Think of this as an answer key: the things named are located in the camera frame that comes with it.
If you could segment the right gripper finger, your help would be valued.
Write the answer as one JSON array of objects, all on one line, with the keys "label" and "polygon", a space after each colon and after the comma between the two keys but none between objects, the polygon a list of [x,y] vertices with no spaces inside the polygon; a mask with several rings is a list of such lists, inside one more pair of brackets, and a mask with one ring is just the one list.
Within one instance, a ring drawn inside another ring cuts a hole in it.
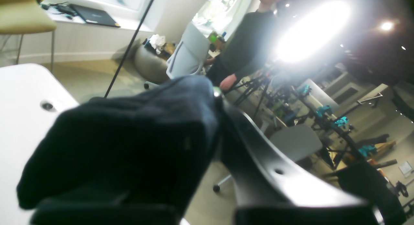
[{"label": "right gripper finger", "polygon": [[221,113],[219,159],[234,180],[234,225],[384,225],[379,209],[302,169],[249,116],[213,89]]}]

